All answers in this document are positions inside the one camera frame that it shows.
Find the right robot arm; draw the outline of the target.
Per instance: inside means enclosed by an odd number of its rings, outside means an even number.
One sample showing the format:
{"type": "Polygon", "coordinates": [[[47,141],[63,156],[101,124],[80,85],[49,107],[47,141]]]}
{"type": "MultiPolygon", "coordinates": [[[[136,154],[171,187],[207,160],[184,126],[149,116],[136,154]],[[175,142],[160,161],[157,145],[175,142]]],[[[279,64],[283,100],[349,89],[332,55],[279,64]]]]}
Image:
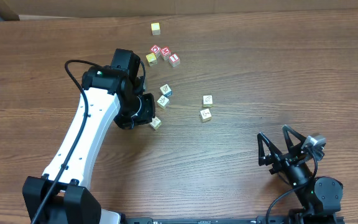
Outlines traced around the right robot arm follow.
{"type": "Polygon", "coordinates": [[[285,223],[342,223],[336,213],[341,210],[343,184],[331,177],[318,177],[318,162],[324,157],[326,138],[321,134],[304,136],[291,127],[282,127],[288,152],[282,153],[264,134],[257,135],[259,165],[272,168],[269,172],[283,173],[291,189],[269,206],[265,223],[270,222],[274,205],[287,195],[294,193],[302,207],[291,209],[283,219],[285,223]]]}

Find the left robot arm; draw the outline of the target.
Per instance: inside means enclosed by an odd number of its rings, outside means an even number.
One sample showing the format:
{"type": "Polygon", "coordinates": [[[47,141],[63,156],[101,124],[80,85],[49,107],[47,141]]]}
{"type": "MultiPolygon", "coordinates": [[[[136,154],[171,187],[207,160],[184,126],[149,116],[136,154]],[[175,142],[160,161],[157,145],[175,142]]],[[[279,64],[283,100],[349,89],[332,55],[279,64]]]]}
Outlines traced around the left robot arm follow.
{"type": "Polygon", "coordinates": [[[94,165],[111,123],[121,129],[151,124],[155,102],[145,92],[145,68],[131,50],[116,49],[110,65],[89,62],[80,82],[78,108],[69,130],[41,177],[22,188],[32,223],[126,222],[123,213],[105,210],[91,194],[94,165]]]}

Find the wooden block star drawing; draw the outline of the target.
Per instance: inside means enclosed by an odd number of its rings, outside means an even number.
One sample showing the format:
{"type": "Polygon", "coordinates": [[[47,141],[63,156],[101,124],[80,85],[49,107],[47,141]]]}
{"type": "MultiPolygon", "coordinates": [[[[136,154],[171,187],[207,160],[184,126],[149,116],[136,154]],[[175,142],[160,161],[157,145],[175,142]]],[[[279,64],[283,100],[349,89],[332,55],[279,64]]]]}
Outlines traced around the wooden block star drawing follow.
{"type": "Polygon", "coordinates": [[[163,109],[165,109],[170,103],[170,100],[164,96],[161,95],[160,98],[157,100],[157,105],[163,109]]]}

